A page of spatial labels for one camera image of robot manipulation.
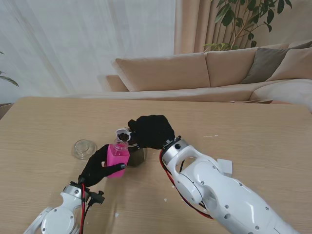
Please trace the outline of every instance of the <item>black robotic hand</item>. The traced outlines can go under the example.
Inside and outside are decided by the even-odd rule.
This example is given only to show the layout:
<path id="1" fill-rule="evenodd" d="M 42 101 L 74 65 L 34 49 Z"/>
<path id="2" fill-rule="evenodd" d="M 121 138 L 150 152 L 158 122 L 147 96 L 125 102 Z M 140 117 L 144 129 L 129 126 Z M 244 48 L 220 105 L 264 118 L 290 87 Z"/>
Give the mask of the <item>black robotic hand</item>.
<path id="1" fill-rule="evenodd" d="M 167 140 L 175 139 L 175 132 L 165 116 L 141 116 L 136 121 L 128 122 L 131 138 L 134 138 L 140 148 L 160 150 Z"/>
<path id="2" fill-rule="evenodd" d="M 104 145 L 97 150 L 83 169 L 78 180 L 83 181 L 86 187 L 90 187 L 99 183 L 104 177 L 118 172 L 126 167 L 124 163 L 119 163 L 110 167 L 104 167 L 103 162 L 107 159 L 108 145 Z"/>

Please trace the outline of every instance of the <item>pink plastic bottle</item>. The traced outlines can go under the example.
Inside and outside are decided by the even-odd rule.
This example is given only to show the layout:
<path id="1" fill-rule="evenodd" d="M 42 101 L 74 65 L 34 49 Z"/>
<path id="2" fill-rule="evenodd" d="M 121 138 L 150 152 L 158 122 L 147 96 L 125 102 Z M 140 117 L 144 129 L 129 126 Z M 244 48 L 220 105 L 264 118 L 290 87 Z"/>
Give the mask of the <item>pink plastic bottle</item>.
<path id="1" fill-rule="evenodd" d="M 118 163 L 124 163 L 127 165 L 129 157 L 130 157 L 130 154 L 128 151 L 127 142 L 123 142 L 123 141 L 116 139 L 114 144 L 108 145 L 107 166 L 113 166 Z M 122 177 L 124 173 L 125 173 L 125 169 L 119 172 L 115 172 L 107 177 L 108 178 Z"/>

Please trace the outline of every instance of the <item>sofa armrest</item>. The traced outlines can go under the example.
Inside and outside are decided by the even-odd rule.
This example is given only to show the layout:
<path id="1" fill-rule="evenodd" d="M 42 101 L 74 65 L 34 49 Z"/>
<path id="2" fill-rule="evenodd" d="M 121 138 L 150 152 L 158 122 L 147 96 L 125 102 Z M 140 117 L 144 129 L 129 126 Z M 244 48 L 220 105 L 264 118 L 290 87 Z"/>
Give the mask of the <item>sofa armrest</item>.
<path id="1" fill-rule="evenodd" d="M 301 104 L 312 112 L 312 80 L 287 80 L 261 87 L 250 96 L 250 100 L 256 99 L 272 99 Z"/>
<path id="2" fill-rule="evenodd" d="M 118 75 L 108 75 L 106 80 L 112 92 L 129 91 Z"/>

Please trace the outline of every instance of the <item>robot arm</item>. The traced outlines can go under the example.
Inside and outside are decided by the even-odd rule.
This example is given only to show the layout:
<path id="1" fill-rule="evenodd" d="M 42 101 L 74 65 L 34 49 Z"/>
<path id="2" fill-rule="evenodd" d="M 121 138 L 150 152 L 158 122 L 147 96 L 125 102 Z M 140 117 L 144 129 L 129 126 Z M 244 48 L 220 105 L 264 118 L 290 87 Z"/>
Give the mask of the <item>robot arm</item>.
<path id="1" fill-rule="evenodd" d="M 176 166 L 195 161 L 178 173 Z M 180 194 L 192 204 L 203 202 L 211 217 L 233 234 L 299 234 L 284 222 L 255 192 L 239 180 L 224 175 L 213 158 L 177 138 L 165 147 L 162 161 Z"/>
<path id="2" fill-rule="evenodd" d="M 81 188 L 74 182 L 66 186 L 60 195 L 63 197 L 63 203 L 55 208 L 47 207 L 44 209 L 24 234 L 35 234 L 40 228 L 42 234 L 78 234 L 80 231 L 80 222 L 76 221 L 75 210 L 81 207 Z M 85 200 L 89 198 L 89 205 L 94 203 L 102 204 L 104 193 L 99 191 L 98 194 L 85 191 Z"/>

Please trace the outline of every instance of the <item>curtain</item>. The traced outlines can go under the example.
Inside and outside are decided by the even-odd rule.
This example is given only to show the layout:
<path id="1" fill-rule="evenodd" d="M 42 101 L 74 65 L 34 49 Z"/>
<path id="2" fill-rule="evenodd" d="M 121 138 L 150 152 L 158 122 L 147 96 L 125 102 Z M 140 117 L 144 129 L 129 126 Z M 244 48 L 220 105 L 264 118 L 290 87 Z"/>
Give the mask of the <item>curtain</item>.
<path id="1" fill-rule="evenodd" d="M 175 54 L 187 54 L 204 51 L 204 44 L 230 43 L 232 26 L 227 27 L 215 17 L 222 6 L 218 0 L 176 0 L 175 1 Z M 247 36 L 236 42 L 239 48 L 250 46 Z"/>
<path id="2" fill-rule="evenodd" d="M 174 53 L 175 0 L 0 0 L 0 103 L 108 91 L 115 58 Z"/>

